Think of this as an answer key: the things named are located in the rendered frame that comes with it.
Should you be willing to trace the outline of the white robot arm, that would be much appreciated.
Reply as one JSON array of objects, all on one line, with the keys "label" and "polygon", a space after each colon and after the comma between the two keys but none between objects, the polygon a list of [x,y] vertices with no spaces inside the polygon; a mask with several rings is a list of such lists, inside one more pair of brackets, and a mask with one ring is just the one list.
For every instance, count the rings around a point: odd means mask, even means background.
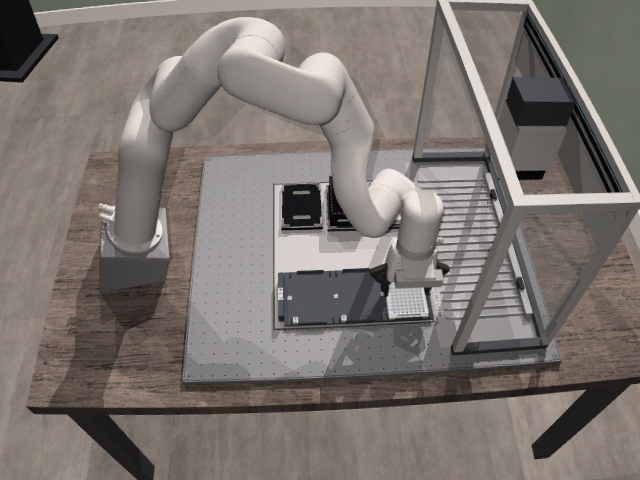
[{"label": "white robot arm", "polygon": [[401,216],[396,245],[403,270],[395,271],[395,289],[442,287],[442,269],[434,269],[432,258],[443,244],[441,198],[392,169],[382,170],[367,188],[374,124],[344,65],[332,54],[317,53],[298,69],[282,63],[284,54],[275,25],[240,17],[212,27],[183,56],[156,69],[134,100],[120,138],[116,204],[98,206],[110,214],[99,215],[108,222],[110,242],[130,253],[158,245],[173,132],[188,126],[222,86],[244,102],[319,125],[331,147],[334,194],[351,225],[377,238]]}]

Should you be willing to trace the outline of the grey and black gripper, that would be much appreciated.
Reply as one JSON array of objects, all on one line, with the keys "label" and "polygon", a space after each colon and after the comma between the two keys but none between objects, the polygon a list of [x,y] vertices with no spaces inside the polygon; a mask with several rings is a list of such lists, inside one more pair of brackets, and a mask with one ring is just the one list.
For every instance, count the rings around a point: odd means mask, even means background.
[{"label": "grey and black gripper", "polygon": [[[399,253],[396,244],[397,244],[397,239],[394,239],[389,247],[384,264],[371,268],[369,270],[370,276],[374,278],[376,282],[381,284],[381,292],[384,292],[384,297],[388,297],[389,285],[391,284],[391,282],[395,283],[394,282],[395,271],[403,270],[402,258],[401,258],[402,255]],[[446,275],[450,271],[448,265],[437,261],[437,249],[434,250],[432,254],[432,258],[433,258],[434,268],[436,269],[436,266],[437,266],[437,269],[442,269],[443,275]]]}]

